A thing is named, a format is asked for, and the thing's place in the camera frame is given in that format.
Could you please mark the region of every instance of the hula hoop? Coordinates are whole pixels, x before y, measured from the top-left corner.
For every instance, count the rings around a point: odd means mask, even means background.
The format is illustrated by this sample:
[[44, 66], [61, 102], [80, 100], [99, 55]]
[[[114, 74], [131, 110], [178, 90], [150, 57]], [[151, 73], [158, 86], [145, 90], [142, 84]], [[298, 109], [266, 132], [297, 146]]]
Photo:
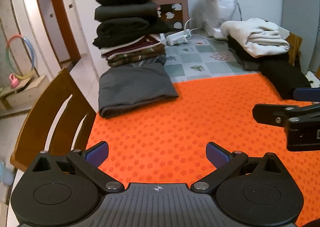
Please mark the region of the hula hoop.
[[[15, 38], [21, 38], [25, 44], [28, 46], [29, 48], [29, 51], [30, 51], [30, 55], [31, 55], [31, 71], [29, 73], [27, 73], [26, 75], [24, 76], [20, 76], [18, 75], [15, 70], [12, 68], [11, 66], [11, 63], [10, 63], [10, 58], [9, 58], [9, 47], [10, 47], [10, 43], [12, 42], [13, 39]], [[33, 51], [33, 47], [31, 45], [31, 43], [29, 42], [29, 40], [25, 37], [23, 37], [22, 35], [14, 35], [10, 38], [10, 40], [7, 42], [7, 47], [5, 49], [5, 60], [7, 62], [7, 65], [9, 66], [10, 68], [10, 71], [15, 75], [16, 78], [18, 78], [19, 80], [25, 80], [29, 77], [31, 77], [33, 75], [33, 69], [35, 67], [35, 54], [34, 54], [34, 51]]]

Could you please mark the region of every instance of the gray folded cloth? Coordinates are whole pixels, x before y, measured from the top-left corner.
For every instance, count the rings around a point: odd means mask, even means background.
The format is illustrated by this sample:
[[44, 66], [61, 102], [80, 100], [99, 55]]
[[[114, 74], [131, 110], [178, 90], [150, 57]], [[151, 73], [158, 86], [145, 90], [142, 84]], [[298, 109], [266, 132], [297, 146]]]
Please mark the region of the gray folded cloth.
[[99, 114], [111, 118], [178, 94], [160, 63], [111, 68], [100, 77]]
[[155, 21], [158, 17], [157, 4], [150, 0], [145, 4], [99, 6], [94, 15], [94, 19], [100, 22], [125, 17], [140, 17], [147, 21]]

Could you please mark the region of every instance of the pink kettlebell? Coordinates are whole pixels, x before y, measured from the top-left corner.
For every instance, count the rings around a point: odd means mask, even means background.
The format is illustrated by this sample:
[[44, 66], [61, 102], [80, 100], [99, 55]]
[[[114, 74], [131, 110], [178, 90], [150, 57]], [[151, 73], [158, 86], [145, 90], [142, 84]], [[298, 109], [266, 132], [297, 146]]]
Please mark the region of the pink kettlebell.
[[18, 87], [18, 85], [19, 85], [20, 82], [19, 82], [19, 80], [15, 77], [15, 75], [14, 75], [13, 73], [10, 74], [9, 80], [10, 80], [11, 88], [12, 88], [12, 89]]

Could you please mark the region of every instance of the wooden door frame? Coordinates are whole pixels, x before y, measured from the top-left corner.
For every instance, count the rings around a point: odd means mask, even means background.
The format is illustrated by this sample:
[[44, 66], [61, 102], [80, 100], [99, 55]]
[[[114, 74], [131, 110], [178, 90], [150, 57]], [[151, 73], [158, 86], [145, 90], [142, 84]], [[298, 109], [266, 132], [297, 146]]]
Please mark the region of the wooden door frame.
[[68, 20], [66, 9], [65, 9], [64, 4], [63, 4], [63, 0], [51, 0], [51, 1], [52, 1], [53, 9], [54, 9], [57, 21], [58, 21], [59, 29], [61, 31], [61, 34], [62, 34], [63, 40], [65, 42], [65, 45], [67, 47], [67, 51], [68, 51], [68, 53], [70, 55], [70, 59], [64, 60], [62, 62], [59, 61], [57, 53], [56, 53], [56, 51], [55, 51], [55, 49], [53, 47], [52, 41], [50, 39], [48, 30], [47, 30], [47, 27], [46, 27], [46, 24], [45, 24], [45, 21], [44, 21], [44, 17], [43, 17], [42, 12], [41, 12], [39, 0], [37, 0], [37, 4], [38, 4], [39, 12], [40, 12], [40, 15], [41, 15], [41, 20], [42, 20], [42, 23], [44, 25], [44, 29], [45, 29], [45, 32], [47, 34], [48, 40], [50, 42], [51, 48], [52, 48], [52, 50], [54, 52], [54, 55], [56, 56], [56, 59], [57, 59], [59, 65], [60, 65], [60, 67], [61, 67], [61, 65], [63, 63], [66, 63], [66, 62], [69, 62], [69, 61], [79, 61], [81, 59], [81, 55], [80, 55], [78, 46], [76, 44], [76, 40], [75, 40], [75, 38], [73, 36], [73, 33], [72, 33], [72, 30], [71, 30], [71, 26], [70, 26], [70, 23], [69, 23], [69, 20]]

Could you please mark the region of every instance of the orange tablecloth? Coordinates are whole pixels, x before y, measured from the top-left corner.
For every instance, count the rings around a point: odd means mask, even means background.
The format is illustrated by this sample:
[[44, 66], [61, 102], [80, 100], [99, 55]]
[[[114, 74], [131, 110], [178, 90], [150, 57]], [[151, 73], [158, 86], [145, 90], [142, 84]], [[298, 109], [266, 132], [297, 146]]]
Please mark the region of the orange tablecloth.
[[205, 146], [213, 141], [229, 151], [252, 157], [276, 153], [304, 195], [298, 226], [320, 217], [320, 151], [286, 150], [282, 128], [260, 125], [252, 117], [257, 103], [282, 101], [260, 74], [194, 80], [175, 84], [180, 97], [125, 115], [103, 119], [97, 115], [87, 148], [109, 144], [109, 157], [100, 169], [125, 186], [129, 182], [196, 182], [215, 168]]

